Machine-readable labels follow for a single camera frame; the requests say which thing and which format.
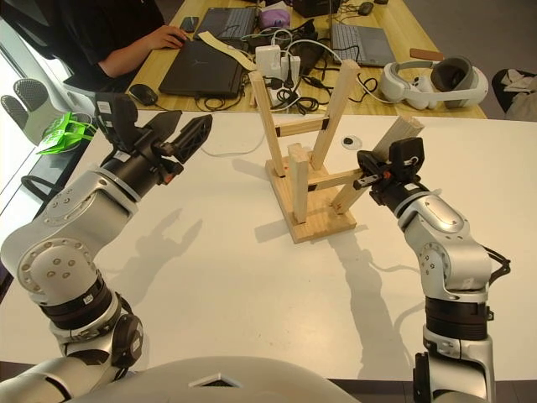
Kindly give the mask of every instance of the laptop keyboard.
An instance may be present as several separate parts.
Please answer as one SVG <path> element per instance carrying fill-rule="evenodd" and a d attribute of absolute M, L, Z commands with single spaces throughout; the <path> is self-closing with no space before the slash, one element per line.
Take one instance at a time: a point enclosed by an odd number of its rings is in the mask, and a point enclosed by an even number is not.
<path fill-rule="evenodd" d="M 219 38 L 241 38 L 252 33 L 253 8 L 232 8 Z"/>
<path fill-rule="evenodd" d="M 335 50 L 346 49 L 350 46 L 357 45 L 360 49 L 358 54 L 358 48 L 351 48 L 347 50 Z M 346 25 L 334 23 L 332 25 L 332 48 L 334 52 L 341 57 L 342 60 L 351 59 L 365 61 L 366 57 L 363 52 L 362 40 L 360 39 L 360 33 L 358 27 L 354 25 Z"/>

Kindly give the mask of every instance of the person's hand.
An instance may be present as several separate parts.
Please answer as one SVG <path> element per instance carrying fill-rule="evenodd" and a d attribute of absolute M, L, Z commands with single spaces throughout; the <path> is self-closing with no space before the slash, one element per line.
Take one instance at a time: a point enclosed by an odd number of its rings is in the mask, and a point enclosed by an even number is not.
<path fill-rule="evenodd" d="M 185 31 L 171 25 L 163 25 L 144 37 L 150 50 L 161 48 L 179 49 L 183 46 L 180 39 L 189 40 Z"/>

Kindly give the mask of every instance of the white table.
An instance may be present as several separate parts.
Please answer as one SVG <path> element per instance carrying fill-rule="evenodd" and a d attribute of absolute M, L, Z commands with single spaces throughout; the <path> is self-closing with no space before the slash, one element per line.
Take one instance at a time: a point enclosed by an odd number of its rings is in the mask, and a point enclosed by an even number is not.
<path fill-rule="evenodd" d="M 140 113 L 144 123 L 154 113 Z M 199 113 L 185 113 L 180 125 Z M 395 117 L 345 116 L 327 156 L 335 173 L 357 167 L 341 146 L 355 134 L 371 149 Z M 495 283 L 497 379 L 536 379 L 537 124 L 420 118 L 429 188 L 461 211 L 479 242 L 513 260 Z M 251 149 L 262 136 L 255 113 L 219 113 L 205 148 Z M 313 145 L 312 133 L 282 146 Z M 76 173 L 109 148 L 95 139 Z M 327 378 L 411 379 L 424 351 L 424 296 L 416 258 L 396 219 L 369 196 L 353 207 L 355 231 L 294 245 L 255 152 L 213 158 L 201 152 L 169 186 L 154 188 L 96 263 L 142 318 L 145 369 L 207 355 L 283 359 Z M 58 349 L 47 319 L 18 285 L 0 306 L 0 359 L 38 363 Z"/>

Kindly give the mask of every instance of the wooden desk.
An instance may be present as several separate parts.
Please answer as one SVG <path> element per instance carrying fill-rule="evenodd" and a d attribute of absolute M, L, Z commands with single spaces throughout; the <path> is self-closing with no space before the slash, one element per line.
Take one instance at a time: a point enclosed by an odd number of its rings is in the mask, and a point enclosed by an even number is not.
<path fill-rule="evenodd" d="M 348 4 L 359 4 L 360 0 L 351 0 Z M 240 0 L 186 0 L 183 6 L 172 20 L 172 25 L 179 26 L 182 19 L 187 16 L 200 16 L 202 19 L 209 7 L 245 7 L 251 6 L 251 3 Z M 291 26 L 297 27 L 303 24 L 307 18 L 301 17 L 298 13 L 292 12 Z M 412 13 L 408 10 L 403 0 L 391 0 L 388 5 L 375 5 L 373 12 L 367 17 L 349 18 L 345 21 L 347 24 L 363 25 L 368 27 L 383 28 L 388 36 L 388 41 L 397 61 L 409 60 L 409 49 L 419 48 L 426 50 L 438 50 L 430 40 L 429 36 L 418 24 Z M 327 16 L 315 18 L 315 28 L 319 32 L 320 38 L 328 37 L 328 19 Z M 177 97 L 158 92 L 160 82 L 164 79 L 171 63 L 177 56 L 178 50 L 154 50 L 149 58 L 145 61 L 140 72 L 133 80 L 133 84 L 143 83 L 153 88 L 159 94 L 159 104 L 168 109 L 182 109 L 184 111 L 197 111 L 196 102 L 193 97 Z M 363 67 L 361 77 L 365 80 L 368 77 L 380 79 L 382 70 L 377 67 Z M 405 78 L 412 78 L 419 75 L 416 69 L 404 71 Z M 313 71 L 313 76 L 319 76 L 319 71 Z M 333 86 L 336 82 L 337 73 L 328 71 L 326 73 L 325 84 Z M 300 86 L 300 93 L 303 96 L 315 97 L 320 101 L 326 101 L 328 96 L 324 90 L 319 90 L 307 85 Z M 253 112 L 255 108 L 249 105 L 251 87 L 247 86 L 246 96 L 241 102 L 232 107 L 234 112 Z M 362 89 L 356 85 L 352 97 L 359 99 L 362 96 Z M 412 114 L 414 116 L 442 116 L 451 118 L 486 118 L 480 107 L 466 107 L 457 110 L 449 110 L 444 107 L 443 102 L 434 110 L 426 109 L 416 111 L 412 107 L 399 103 L 396 105 L 383 104 L 372 97 L 365 97 L 362 103 L 349 102 L 345 114 L 362 114 L 362 115 L 401 115 Z"/>

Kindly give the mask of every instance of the computer mouse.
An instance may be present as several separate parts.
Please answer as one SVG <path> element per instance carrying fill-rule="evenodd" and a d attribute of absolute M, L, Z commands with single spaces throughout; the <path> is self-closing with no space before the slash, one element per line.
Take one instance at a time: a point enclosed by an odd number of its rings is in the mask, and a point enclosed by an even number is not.
<path fill-rule="evenodd" d="M 128 89 L 128 91 L 145 107 L 154 105 L 159 100 L 159 96 L 145 84 L 134 84 Z"/>
<path fill-rule="evenodd" d="M 171 34 L 171 36 L 173 36 L 174 38 L 179 40 L 179 42 L 181 42 L 181 44 L 185 44 L 185 40 L 182 39 L 179 35 Z"/>
<path fill-rule="evenodd" d="M 373 3 L 371 2 L 363 2 L 360 4 L 360 7 L 358 7 L 358 14 L 360 15 L 369 15 L 373 10 Z"/>

